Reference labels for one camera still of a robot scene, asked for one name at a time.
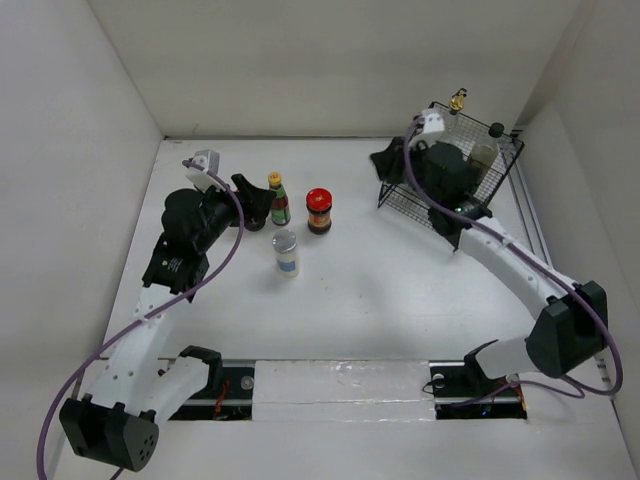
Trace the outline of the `small brown jar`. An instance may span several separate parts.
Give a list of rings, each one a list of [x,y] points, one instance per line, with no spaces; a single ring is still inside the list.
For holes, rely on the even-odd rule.
[[[257,232],[262,230],[266,225],[265,219],[249,218],[245,221],[244,227],[250,232]]]

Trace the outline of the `dark soy sauce bottle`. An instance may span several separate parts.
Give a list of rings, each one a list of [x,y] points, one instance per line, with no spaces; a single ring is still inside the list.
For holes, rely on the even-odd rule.
[[[503,133],[504,125],[502,123],[492,123],[473,145],[468,156],[469,163],[483,170],[490,169],[498,156],[499,140]]]

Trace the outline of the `red lid sauce jar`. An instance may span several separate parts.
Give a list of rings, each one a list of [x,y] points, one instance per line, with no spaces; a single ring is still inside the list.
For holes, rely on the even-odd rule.
[[[307,193],[306,208],[309,214],[307,225],[312,233],[322,235],[330,230],[332,206],[333,197],[328,190],[318,187]]]

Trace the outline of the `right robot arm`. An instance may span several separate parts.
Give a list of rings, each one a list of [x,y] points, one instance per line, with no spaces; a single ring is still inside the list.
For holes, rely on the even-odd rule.
[[[408,182],[428,204],[435,231],[507,286],[535,324],[523,337],[480,345],[465,355],[451,376],[432,379],[430,386],[435,394],[457,388],[453,405],[463,408],[517,389],[524,383],[520,374],[537,372],[571,385],[568,397],[583,398],[589,386],[568,373],[608,345],[604,290],[595,282],[575,283],[521,249],[491,211],[467,193],[452,204],[435,202],[417,181],[418,166],[432,153],[444,153],[459,165],[465,163],[461,151],[452,145],[437,142],[421,150],[405,150],[401,137],[393,138],[370,159],[381,182]]]

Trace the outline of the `green label sauce bottle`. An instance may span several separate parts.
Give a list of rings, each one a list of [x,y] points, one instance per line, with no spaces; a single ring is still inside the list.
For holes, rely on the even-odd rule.
[[[277,226],[285,226],[291,220],[291,213],[281,174],[279,172],[271,172],[268,175],[268,183],[269,189],[275,193],[270,209],[271,220]]]

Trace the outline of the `white shaker jar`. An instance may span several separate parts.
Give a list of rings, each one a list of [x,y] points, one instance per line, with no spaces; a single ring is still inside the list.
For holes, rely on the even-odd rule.
[[[277,271],[289,278],[296,277],[300,271],[296,234],[288,229],[278,230],[272,238]]]

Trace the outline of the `clear glass oil bottle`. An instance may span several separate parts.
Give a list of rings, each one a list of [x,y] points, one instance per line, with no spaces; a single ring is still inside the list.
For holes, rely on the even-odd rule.
[[[444,143],[452,143],[456,133],[460,113],[464,108],[467,89],[460,88],[450,99],[447,114],[444,116],[445,131],[440,137]]]

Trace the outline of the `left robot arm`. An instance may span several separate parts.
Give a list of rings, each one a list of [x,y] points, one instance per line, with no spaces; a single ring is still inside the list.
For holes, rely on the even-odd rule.
[[[177,320],[176,303],[192,301],[212,280],[207,252],[229,227],[261,229],[276,197],[241,174],[232,187],[199,173],[192,188],[164,201],[162,232],[142,276],[142,288],[127,331],[112,343],[103,372],[80,399],[67,399],[59,420],[80,457],[138,472],[156,449],[159,429],[192,395],[212,396],[222,387],[220,353],[189,345],[174,365],[159,373],[156,362]]]

